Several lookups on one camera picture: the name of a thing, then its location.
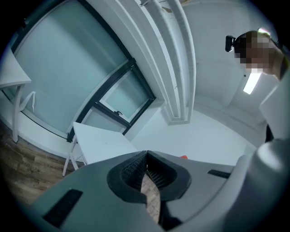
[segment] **table leg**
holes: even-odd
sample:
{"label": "table leg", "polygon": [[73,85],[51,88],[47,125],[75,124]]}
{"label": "table leg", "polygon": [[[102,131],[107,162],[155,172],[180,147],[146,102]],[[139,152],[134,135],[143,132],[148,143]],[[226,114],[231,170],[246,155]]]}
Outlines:
{"label": "table leg", "polygon": [[72,153],[73,153],[73,149],[74,149],[74,147],[76,146],[76,144],[77,144],[77,138],[76,138],[76,136],[74,136],[73,139],[72,139],[72,145],[71,145],[70,151],[68,152],[67,159],[65,160],[65,163],[64,163],[64,167],[63,167],[63,176],[65,176],[65,173],[66,173],[66,171],[67,171],[68,163],[69,163],[69,159],[72,160],[72,165],[73,165],[73,167],[75,168],[75,170],[78,169],[77,163],[76,163],[76,161],[74,160],[73,155],[72,155]]}
{"label": "table leg", "polygon": [[14,101],[14,114],[12,119],[12,131],[13,131],[13,141],[17,143],[18,141],[18,113],[19,113],[19,105],[20,105],[20,99],[22,95],[24,85],[17,86],[16,90],[16,96]]}

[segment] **black slot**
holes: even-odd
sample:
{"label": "black slot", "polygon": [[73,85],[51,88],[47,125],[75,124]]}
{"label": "black slot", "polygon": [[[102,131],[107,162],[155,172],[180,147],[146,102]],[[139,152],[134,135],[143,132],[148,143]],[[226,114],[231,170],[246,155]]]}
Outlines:
{"label": "black slot", "polygon": [[214,175],[214,176],[218,176],[218,177],[222,177],[222,178],[225,178],[225,179],[228,179],[230,177],[230,175],[231,175],[228,172],[222,172],[222,171],[213,170],[213,169],[208,171],[208,174],[211,174],[211,175]]}
{"label": "black slot", "polygon": [[75,189],[67,191],[67,193],[50,209],[50,211],[43,216],[43,219],[59,228],[81,195],[82,192]]}

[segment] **wooden floor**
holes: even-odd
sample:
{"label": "wooden floor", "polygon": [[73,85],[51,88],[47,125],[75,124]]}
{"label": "wooden floor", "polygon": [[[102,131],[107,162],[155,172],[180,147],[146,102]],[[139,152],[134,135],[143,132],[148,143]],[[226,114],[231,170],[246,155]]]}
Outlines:
{"label": "wooden floor", "polygon": [[[60,181],[65,159],[47,153],[19,137],[15,143],[12,132],[0,122],[0,167],[12,194],[25,205],[31,205],[42,193]],[[69,162],[67,174],[74,168]],[[145,176],[141,192],[147,196],[147,212],[158,221],[160,194]]]}

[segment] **window frame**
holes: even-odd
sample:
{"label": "window frame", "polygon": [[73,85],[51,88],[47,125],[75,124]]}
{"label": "window frame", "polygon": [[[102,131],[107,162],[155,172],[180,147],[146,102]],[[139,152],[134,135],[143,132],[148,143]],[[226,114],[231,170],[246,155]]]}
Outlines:
{"label": "window frame", "polygon": [[[30,33],[30,31],[33,29],[33,27],[41,21],[41,19],[48,14],[50,11],[58,7],[59,5],[63,4],[64,2],[69,0],[53,0],[53,1],[47,1],[41,4],[31,15],[28,17],[28,23],[25,24],[25,27],[21,30],[19,30],[19,35],[17,39],[14,41],[14,43],[11,46],[11,50],[14,53],[19,45],[23,42],[27,34]],[[90,111],[92,107],[100,110],[102,113],[106,114],[111,119],[121,123],[126,127],[125,131],[123,132],[123,135],[125,135],[128,130],[135,124],[135,122],[140,118],[140,116],[146,111],[146,109],[151,105],[151,103],[156,99],[154,96],[151,88],[149,87],[147,81],[145,80],[142,72],[140,71],[138,65],[136,64],[136,60],[131,56],[129,51],[126,49],[124,44],[121,42],[119,37],[116,35],[116,33],[113,31],[113,29],[108,25],[108,23],[101,17],[101,15],[86,1],[86,0],[77,0],[96,20],[97,22],[105,29],[105,31],[111,36],[111,38],[114,40],[114,42],[117,44],[117,46],[120,48],[120,50],[123,52],[123,54],[128,59],[127,62],[119,67],[101,86],[100,88],[95,92],[95,94],[92,96],[92,98],[87,102],[87,104],[82,109],[81,113],[78,115],[76,122],[82,123],[82,121],[85,119],[87,113]],[[129,70],[132,70],[132,72],[135,74],[135,76],[139,79],[141,85],[145,89],[146,93],[149,96],[149,99],[147,102],[142,106],[142,108],[137,112],[137,114],[133,117],[133,119],[130,122],[127,122],[125,119],[119,116],[118,113],[115,113],[108,109],[106,106],[100,103],[100,99],[107,93],[107,91],[120,79],[125,75]],[[60,136],[60,134],[53,132],[51,130],[51,126],[47,125],[45,122],[43,122],[43,125],[41,125],[37,120],[33,120],[43,128],[47,129],[48,131]],[[67,142],[72,142],[74,137],[74,130],[73,128],[67,135]]]}

